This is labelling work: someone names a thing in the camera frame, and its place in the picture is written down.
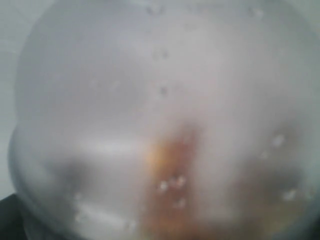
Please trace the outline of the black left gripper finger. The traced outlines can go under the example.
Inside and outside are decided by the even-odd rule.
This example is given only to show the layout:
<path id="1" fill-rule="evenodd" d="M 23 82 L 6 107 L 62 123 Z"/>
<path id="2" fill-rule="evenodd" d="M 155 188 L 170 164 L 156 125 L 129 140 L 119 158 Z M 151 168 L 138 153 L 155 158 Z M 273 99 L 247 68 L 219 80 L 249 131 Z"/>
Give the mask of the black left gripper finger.
<path id="1" fill-rule="evenodd" d="M 19 200 L 11 194 L 0 201 L 0 240 L 27 240 Z"/>

